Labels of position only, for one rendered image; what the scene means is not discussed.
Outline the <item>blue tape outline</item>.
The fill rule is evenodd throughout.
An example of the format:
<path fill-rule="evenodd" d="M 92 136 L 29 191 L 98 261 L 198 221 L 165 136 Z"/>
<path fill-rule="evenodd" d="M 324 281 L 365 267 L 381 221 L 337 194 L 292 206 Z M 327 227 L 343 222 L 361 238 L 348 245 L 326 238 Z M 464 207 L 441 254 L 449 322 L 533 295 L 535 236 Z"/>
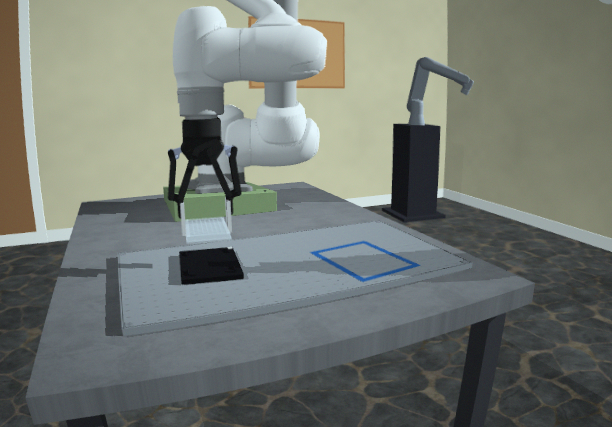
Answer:
<path fill-rule="evenodd" d="M 339 249 L 339 248 L 344 248 L 344 247 L 353 246 L 353 245 L 358 245 L 358 244 L 362 244 L 362 243 L 364 243 L 364 244 L 366 244 L 366 245 L 368 245 L 368 246 L 371 246 L 371 247 L 373 247 L 373 248 L 375 248 L 375 249 L 377 249 L 377 250 L 380 250 L 380 251 L 382 251 L 382 252 L 384 252 L 384 253 L 386 253 L 386 254 L 389 254 L 389 255 L 391 255 L 391 256 L 393 256 L 393 257 L 395 257 L 395 258 L 398 258 L 398 259 L 400 259 L 400 260 L 402 260 L 402 261 L 405 261 L 405 262 L 407 262 L 407 263 L 409 263 L 409 264 L 411 264 L 411 265 L 410 265 L 410 266 L 407 266 L 407 267 L 400 268 L 400 269 L 392 270 L 392 271 L 389 271 L 389 272 L 385 272 L 385 273 L 382 273 L 382 274 L 374 275 L 374 276 L 371 276 L 371 277 L 362 278 L 361 276 L 359 276 L 359 275 L 357 275 L 357 274 L 355 274 L 355 273 L 353 273 L 353 272 L 349 271 L 348 269 L 346 269 L 346 268 L 344 268 L 344 267 L 342 267 L 342 266 L 338 265 L 337 263 L 335 263 L 335 262 L 333 262 L 333 261 L 331 261 L 331 260 L 327 259 L 326 257 L 324 257 L 324 256 L 322 256 L 322 255 L 320 255 L 320 254 L 318 254 L 318 253 L 320 253 L 320 252 L 330 251 L 330 250 Z M 344 271 L 345 273 L 347 273 L 347 274 L 349 274 L 349 275 L 353 276 L 354 278 L 356 278 L 356 279 L 358 279 L 358 280 L 360 280 L 360 281 L 362 281 L 362 282 L 364 282 L 364 281 L 368 281 L 368 280 L 372 280 L 372 279 L 375 279 L 375 278 L 379 278 L 379 277 L 383 277 L 383 276 L 386 276 L 386 275 L 390 275 L 390 274 L 393 274 L 393 273 L 397 273 L 397 272 L 400 272 L 400 271 L 404 271 L 404 270 L 407 270 L 407 269 L 411 269 L 411 268 L 414 268 L 414 267 L 417 267 L 417 266 L 421 266 L 421 265 L 416 264 L 416 263 L 414 263 L 414 262 L 412 262 L 412 261 L 410 261 L 410 260 L 407 260 L 407 259 L 405 259 L 405 258 L 403 258 L 403 257 L 400 257 L 400 256 L 398 256 L 398 255 L 396 255 L 396 254 L 393 254 L 393 253 L 391 253 L 391 252 L 389 252 L 389 251 L 386 251 L 386 250 L 384 250 L 384 249 L 382 249 L 382 248 L 380 248 L 380 247 L 377 247 L 377 246 L 375 246 L 375 245 L 373 245 L 373 244 L 370 244 L 370 243 L 368 243 L 368 242 L 366 242 L 366 241 L 361 241 L 361 242 L 352 243 L 352 244 L 347 244 L 347 245 L 343 245 L 343 246 L 338 246 L 338 247 L 333 247 L 333 248 L 323 249 L 323 250 L 314 251 L 314 252 L 310 252 L 310 253 L 311 253 L 311 254 L 313 254 L 313 255 L 315 255 L 315 256 L 317 256 L 317 257 L 319 257 L 320 259 L 322 259 L 322 260 L 324 260 L 324 261 L 328 262 L 329 264 L 331 264 L 331 265 L 335 266 L 336 268 L 338 268 L 338 269 L 340 269 L 340 270 Z"/>

